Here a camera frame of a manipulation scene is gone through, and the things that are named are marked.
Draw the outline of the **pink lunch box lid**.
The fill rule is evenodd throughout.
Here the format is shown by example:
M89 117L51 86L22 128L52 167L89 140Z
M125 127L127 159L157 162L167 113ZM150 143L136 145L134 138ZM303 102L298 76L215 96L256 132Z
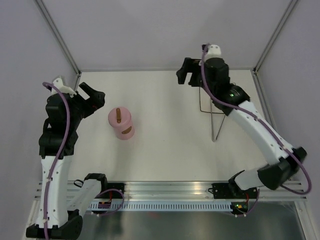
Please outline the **pink lunch box lid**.
M128 124L132 119L130 111L122 106L113 108L108 114L108 122L113 127L120 127Z

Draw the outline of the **pink cylindrical lunch box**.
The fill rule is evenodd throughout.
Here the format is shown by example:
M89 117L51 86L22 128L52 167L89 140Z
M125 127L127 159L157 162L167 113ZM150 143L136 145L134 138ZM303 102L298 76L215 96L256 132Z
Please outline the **pink cylindrical lunch box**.
M132 115L125 107L113 108L108 114L108 123L120 140L129 140L135 134Z

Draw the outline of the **metal tongs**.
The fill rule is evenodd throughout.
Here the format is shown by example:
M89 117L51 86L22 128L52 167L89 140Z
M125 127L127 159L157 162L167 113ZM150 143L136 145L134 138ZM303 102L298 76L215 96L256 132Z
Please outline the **metal tongs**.
M211 126L211 140L215 143L220 135L222 126L225 121L225 114L217 109L214 104L210 103L210 126Z

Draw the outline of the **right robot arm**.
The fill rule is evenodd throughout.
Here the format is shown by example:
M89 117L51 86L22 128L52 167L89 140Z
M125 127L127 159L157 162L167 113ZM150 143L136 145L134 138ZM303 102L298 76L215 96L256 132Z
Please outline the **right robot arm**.
M228 192L235 198L246 190L266 187L269 190L283 188L297 195L306 195L311 189L297 191L284 183L303 168L307 152L303 147L294 148L285 141L259 114L250 96L238 85L230 82L229 66L222 58L206 61L186 57L176 72L178 84L185 83L191 74L189 85L205 90L212 103L227 117L236 122L262 152L266 165L242 170L228 181Z

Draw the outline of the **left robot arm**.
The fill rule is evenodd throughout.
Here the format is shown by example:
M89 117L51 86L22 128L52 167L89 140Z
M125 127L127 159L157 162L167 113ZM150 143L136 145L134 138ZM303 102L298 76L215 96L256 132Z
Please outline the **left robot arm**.
M68 175L78 140L77 128L82 119L105 105L105 93L85 82L79 87L89 96L88 99L57 80L44 82L43 86L50 90L50 96L45 106L47 118L38 141L42 165L40 207L35 223L26 228L25 236L30 239L76 240L91 201L109 193L106 175L89 173L74 200L67 202Z

